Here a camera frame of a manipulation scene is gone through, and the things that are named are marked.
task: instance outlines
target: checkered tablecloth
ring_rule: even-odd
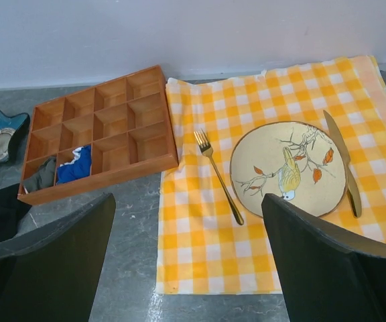
[[[373,88],[365,86],[371,75]],[[280,292],[263,220],[248,213],[233,193],[230,157],[244,134],[266,123],[303,121],[327,130],[323,109],[350,150],[363,204],[360,219],[352,216],[346,197],[323,218],[386,243],[386,110],[377,106],[386,104],[386,88],[379,77],[373,58],[363,56],[203,85],[171,78],[166,94],[180,165],[162,174],[156,291]],[[198,149],[193,131],[201,128],[244,226],[236,224],[209,160]]]

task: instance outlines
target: yellow bird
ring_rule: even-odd
[[[285,200],[292,200],[295,197],[295,190],[300,184],[300,170],[292,156],[289,148],[282,149],[285,158],[285,164],[278,171],[279,189]]]

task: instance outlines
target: wooden organizer tray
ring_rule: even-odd
[[[23,180],[50,156],[56,166],[92,146],[90,176],[25,193]],[[39,205],[174,168],[178,157],[160,66],[110,80],[34,109],[18,199]]]

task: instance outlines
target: baseboard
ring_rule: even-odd
[[[379,69],[386,71],[386,63],[378,64]],[[226,79],[230,77],[238,77],[238,76],[249,76],[249,75],[255,75],[260,74],[262,70],[264,69],[274,69],[274,68],[283,68],[283,64],[281,62],[272,62],[269,64],[269,68],[262,68],[260,70],[241,70],[241,71],[227,71],[227,72],[206,72],[204,70],[187,70],[186,72],[176,72],[173,70],[165,70],[164,68],[164,74],[169,77],[174,77],[177,79],[180,79],[182,81],[199,81],[199,80],[206,80],[206,79]],[[60,83],[57,85],[49,85],[49,84],[42,84],[38,86],[26,86],[26,87],[6,87],[6,88],[0,88],[0,91],[14,91],[14,90],[22,90],[22,89],[53,89],[58,87],[88,87],[88,86],[94,86],[99,83],[103,83],[106,81],[109,81],[111,79],[117,78],[117,75],[110,76],[110,77],[94,77],[87,80],[84,80],[83,82],[73,81],[72,83]]]

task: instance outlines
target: ceramic plate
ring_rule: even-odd
[[[346,190],[346,169],[323,131],[299,122],[271,123],[247,133],[231,158],[233,190],[262,217],[265,193],[281,196],[314,216],[331,212]]]

